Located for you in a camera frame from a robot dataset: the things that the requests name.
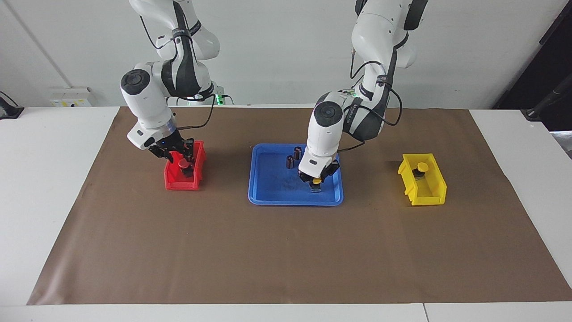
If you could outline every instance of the electrical outlet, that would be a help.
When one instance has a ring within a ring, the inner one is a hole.
[[[54,89],[50,102],[54,107],[91,107],[93,96],[85,87]]]
[[[222,86],[218,86],[216,85],[216,98],[217,98],[217,104],[218,105],[226,105],[227,104],[227,99],[224,98],[224,87]]]
[[[63,94],[52,94],[50,96],[51,106],[53,107],[63,107],[62,105]]]

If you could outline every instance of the plastic tray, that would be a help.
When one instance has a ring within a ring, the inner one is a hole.
[[[338,170],[322,183],[322,191],[312,193],[308,183],[298,176],[298,164],[286,168],[286,157],[303,144],[258,144],[252,151],[248,198],[262,206],[338,206],[344,201]]]
[[[202,167],[206,160],[206,153],[203,141],[195,141],[193,147],[194,160],[194,172],[193,176],[187,178],[178,166],[179,161],[182,159],[182,155],[177,151],[172,151],[174,162],[171,163],[167,161],[165,166],[165,188],[167,190],[178,190],[178,191],[197,191],[199,183],[202,180]]]

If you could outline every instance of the white wall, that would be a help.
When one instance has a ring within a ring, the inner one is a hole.
[[[492,107],[566,2],[430,0],[410,37],[418,60],[396,72],[395,89],[407,107]],[[199,19],[221,41],[219,57],[206,62],[210,74],[237,104],[312,103],[352,85],[354,5],[194,0]],[[39,46],[25,39],[10,7]],[[123,105],[121,76],[137,62],[158,60],[128,0],[0,0],[0,19],[0,90],[23,105],[48,105],[49,87],[66,80],[90,87],[101,105]],[[165,32],[148,26],[154,35]]]

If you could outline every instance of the black cylinder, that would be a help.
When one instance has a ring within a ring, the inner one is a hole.
[[[299,161],[302,158],[302,148],[295,147],[294,148],[294,160]]]
[[[294,169],[294,157],[291,155],[286,157],[286,168]]]

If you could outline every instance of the black cylindrical part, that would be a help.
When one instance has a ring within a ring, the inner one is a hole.
[[[425,177],[425,172],[421,172],[418,169],[413,169],[413,177],[415,180],[421,180]]]
[[[294,157],[291,155],[286,157],[286,168],[294,169]]]
[[[302,148],[295,147],[294,148],[294,160],[299,161],[302,158]]]

